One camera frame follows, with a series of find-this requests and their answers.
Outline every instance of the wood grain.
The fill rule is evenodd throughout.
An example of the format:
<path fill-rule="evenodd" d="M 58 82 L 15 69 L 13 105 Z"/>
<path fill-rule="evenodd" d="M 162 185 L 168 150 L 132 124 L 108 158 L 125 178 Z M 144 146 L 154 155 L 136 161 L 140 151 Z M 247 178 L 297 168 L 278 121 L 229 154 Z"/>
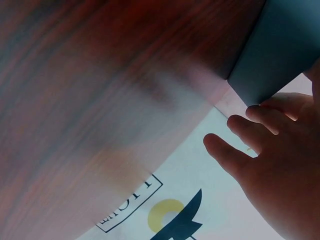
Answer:
<path fill-rule="evenodd" d="M 264 0 L 0 1 L 0 239 L 75 239 L 227 90 Z"/>

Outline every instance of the black letter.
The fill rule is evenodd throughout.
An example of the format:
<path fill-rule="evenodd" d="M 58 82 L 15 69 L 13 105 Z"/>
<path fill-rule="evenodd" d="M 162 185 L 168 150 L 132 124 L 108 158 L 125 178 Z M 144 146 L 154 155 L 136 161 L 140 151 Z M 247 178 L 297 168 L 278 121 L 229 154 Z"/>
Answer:
<path fill-rule="evenodd" d="M 123 210 L 126 210 L 129 207 L 129 199 L 126 200 L 126 207 L 125 208 L 118 208 L 120 210 L 120 212 L 122 212 Z"/>

